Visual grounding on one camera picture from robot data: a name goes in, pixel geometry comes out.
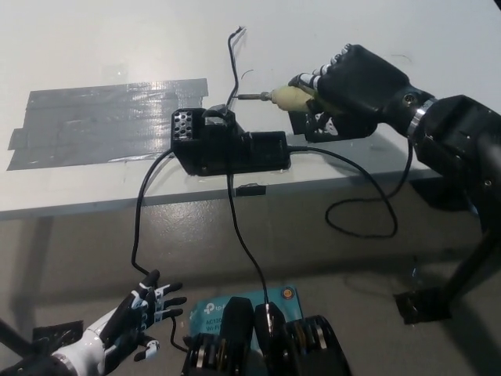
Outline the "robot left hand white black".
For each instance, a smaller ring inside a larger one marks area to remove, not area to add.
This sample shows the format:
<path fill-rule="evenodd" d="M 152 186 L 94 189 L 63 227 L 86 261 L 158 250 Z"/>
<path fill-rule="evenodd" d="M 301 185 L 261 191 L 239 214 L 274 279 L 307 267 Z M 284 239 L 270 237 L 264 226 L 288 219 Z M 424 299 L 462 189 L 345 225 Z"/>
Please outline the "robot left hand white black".
<path fill-rule="evenodd" d="M 139 346 L 135 361 L 153 356 L 160 348 L 146 330 L 162 320 L 176 318 L 183 313 L 180 307 L 187 298 L 168 298 L 179 291 L 181 283 L 158 287 L 160 272 L 154 270 L 134 287 L 115 309 L 85 329 L 81 339 L 52 353 L 70 375 L 108 375 Z"/>

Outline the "robot right hand black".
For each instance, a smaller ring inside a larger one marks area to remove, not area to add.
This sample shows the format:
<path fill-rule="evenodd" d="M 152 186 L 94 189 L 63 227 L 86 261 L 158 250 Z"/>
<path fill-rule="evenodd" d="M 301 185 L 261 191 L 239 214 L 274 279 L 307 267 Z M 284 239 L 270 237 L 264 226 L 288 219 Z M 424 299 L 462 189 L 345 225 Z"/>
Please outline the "robot right hand black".
<path fill-rule="evenodd" d="M 388 61 L 351 44 L 289 85 L 311 96 L 306 101 L 312 118 L 306 139 L 313 143 L 366 138 L 379 124 L 406 136 L 416 112 L 434 99 Z"/>

